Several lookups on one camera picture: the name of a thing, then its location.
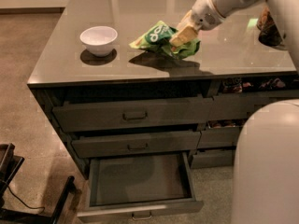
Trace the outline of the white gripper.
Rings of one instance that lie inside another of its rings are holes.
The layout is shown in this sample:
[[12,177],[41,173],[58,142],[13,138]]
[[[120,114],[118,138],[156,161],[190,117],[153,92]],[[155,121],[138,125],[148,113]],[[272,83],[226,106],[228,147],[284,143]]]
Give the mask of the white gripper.
[[225,18],[215,8],[212,0],[196,0],[177,26],[178,32],[169,40],[174,47],[184,45],[198,36],[196,31],[209,31],[224,22]]

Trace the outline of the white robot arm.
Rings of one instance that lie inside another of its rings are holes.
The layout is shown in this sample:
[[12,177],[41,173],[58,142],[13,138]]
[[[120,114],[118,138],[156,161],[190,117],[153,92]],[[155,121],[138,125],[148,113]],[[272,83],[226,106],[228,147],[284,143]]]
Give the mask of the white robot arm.
[[[170,43],[180,46],[238,9],[264,1],[292,62],[299,68],[298,0],[197,0]],[[256,111],[239,135],[231,224],[299,224],[299,101]]]

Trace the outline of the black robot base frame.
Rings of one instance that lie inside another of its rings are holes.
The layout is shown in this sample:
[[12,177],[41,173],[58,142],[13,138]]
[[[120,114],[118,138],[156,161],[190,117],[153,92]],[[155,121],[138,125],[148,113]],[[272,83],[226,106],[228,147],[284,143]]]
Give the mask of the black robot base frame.
[[46,214],[43,191],[45,183],[38,184],[22,171],[25,158],[15,153],[12,143],[0,145],[0,222],[1,224],[59,224],[70,194],[76,193],[75,177],[69,176],[61,183],[58,201],[53,211]]

